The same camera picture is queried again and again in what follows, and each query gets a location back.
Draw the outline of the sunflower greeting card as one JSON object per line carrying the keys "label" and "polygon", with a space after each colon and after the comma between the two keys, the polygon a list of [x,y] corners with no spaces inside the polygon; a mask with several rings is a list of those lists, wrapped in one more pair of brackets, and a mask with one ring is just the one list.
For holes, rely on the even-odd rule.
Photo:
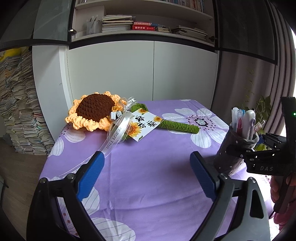
{"label": "sunflower greeting card", "polygon": [[150,113],[143,108],[139,108],[132,114],[133,119],[127,135],[137,142],[139,142],[163,122],[162,118]]}

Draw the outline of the clear ribbon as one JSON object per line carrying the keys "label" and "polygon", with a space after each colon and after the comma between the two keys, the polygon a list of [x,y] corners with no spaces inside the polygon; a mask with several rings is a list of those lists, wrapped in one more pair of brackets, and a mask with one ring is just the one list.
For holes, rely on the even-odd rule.
{"label": "clear ribbon", "polygon": [[106,140],[98,149],[105,157],[111,153],[118,143],[125,140],[133,119],[133,114],[130,112],[130,108],[135,104],[137,104],[137,101],[133,96],[128,99],[120,99],[119,105],[123,107],[122,115],[117,117],[117,119],[111,123]]}

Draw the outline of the red pen clear cap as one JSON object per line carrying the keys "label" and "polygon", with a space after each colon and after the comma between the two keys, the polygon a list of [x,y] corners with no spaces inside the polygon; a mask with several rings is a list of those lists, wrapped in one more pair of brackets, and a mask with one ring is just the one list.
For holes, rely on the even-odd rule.
{"label": "red pen clear cap", "polygon": [[238,135],[242,135],[242,126],[243,126],[243,120],[239,120],[237,118],[237,124],[236,124],[236,133]]}

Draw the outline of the purple floral tablecloth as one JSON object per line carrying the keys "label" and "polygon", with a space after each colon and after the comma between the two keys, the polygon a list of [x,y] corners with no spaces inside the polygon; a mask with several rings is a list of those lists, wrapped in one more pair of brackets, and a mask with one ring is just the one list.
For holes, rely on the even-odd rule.
{"label": "purple floral tablecloth", "polygon": [[189,240],[212,205],[191,168],[190,155],[215,155],[228,125],[196,100],[145,105],[154,115],[196,125],[199,132],[156,128],[140,141],[119,143],[82,203],[106,240]]}

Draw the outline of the green potted plant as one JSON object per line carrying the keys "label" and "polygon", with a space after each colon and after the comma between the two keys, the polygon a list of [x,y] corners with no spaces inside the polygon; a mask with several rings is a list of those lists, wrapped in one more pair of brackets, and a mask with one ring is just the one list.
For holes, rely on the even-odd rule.
{"label": "green potted plant", "polygon": [[241,104],[242,109],[245,111],[252,109],[255,112],[256,124],[260,123],[262,126],[268,121],[271,114],[270,96],[261,96],[259,100],[252,106],[249,107],[249,97]]}

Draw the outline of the checkered clear tube pen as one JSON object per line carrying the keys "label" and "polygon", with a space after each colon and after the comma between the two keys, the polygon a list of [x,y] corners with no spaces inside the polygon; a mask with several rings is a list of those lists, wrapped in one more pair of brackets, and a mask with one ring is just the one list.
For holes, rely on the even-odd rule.
{"label": "checkered clear tube pen", "polygon": [[265,124],[265,120],[262,120],[261,122],[258,122],[255,126],[254,126],[254,130],[253,133],[257,133],[259,130],[262,129],[262,127]]}

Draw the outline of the books on shelf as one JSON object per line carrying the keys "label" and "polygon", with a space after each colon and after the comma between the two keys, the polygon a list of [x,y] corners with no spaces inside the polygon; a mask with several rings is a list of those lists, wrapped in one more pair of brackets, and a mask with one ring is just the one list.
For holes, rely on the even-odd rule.
{"label": "books on shelf", "polygon": [[135,17],[129,15],[107,15],[101,19],[102,32],[120,32],[120,31],[153,31],[162,33],[171,33],[182,35],[194,39],[205,41],[207,33],[198,28],[189,28],[178,25],[174,28],[169,28],[164,25],[155,24],[151,22],[139,22]]}

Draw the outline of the grey white pen holder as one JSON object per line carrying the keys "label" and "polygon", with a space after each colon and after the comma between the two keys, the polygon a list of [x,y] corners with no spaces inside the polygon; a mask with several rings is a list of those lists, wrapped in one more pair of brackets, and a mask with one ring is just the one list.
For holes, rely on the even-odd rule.
{"label": "grey white pen holder", "polygon": [[253,149],[258,141],[257,133],[253,135],[251,140],[247,140],[239,136],[232,126],[229,126],[229,130],[213,159],[214,168],[219,173],[228,176],[234,175],[244,161],[243,151]]}

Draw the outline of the stack of papers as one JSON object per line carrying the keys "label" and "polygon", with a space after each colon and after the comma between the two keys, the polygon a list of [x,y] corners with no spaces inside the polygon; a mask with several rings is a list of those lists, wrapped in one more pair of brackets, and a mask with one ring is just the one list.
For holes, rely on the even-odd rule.
{"label": "stack of papers", "polygon": [[1,55],[1,117],[16,152],[50,153],[54,140],[38,100],[29,47],[9,49]]}

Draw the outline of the crochet sunflower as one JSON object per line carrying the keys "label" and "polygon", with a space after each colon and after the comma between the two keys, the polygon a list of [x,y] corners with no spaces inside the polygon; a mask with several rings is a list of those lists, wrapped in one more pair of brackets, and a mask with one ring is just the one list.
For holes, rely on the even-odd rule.
{"label": "crochet sunflower", "polygon": [[[90,95],[83,95],[80,99],[74,99],[73,106],[69,109],[65,118],[66,123],[71,123],[73,128],[78,130],[86,128],[93,132],[96,129],[108,131],[111,124],[111,112],[127,110],[127,100],[117,94],[111,94],[109,91],[104,93],[95,92]],[[130,109],[132,112],[139,110],[140,114],[145,114],[148,109],[145,104],[133,103]],[[171,120],[163,120],[159,116],[153,118],[153,121],[159,123],[160,128],[170,131],[179,131],[185,133],[199,133],[199,127],[187,123],[178,123]],[[140,133],[140,127],[131,124],[127,134],[129,137],[135,137]]]}

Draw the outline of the white cabinet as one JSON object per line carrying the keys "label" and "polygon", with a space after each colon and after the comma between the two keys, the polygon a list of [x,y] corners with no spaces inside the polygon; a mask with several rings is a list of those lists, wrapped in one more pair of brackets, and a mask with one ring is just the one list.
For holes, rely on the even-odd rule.
{"label": "white cabinet", "polygon": [[[86,23],[105,15],[199,28],[205,40],[170,32],[94,31]],[[194,99],[209,108],[219,52],[211,1],[41,1],[32,48],[37,94],[53,138],[74,99],[106,90],[137,100]]]}

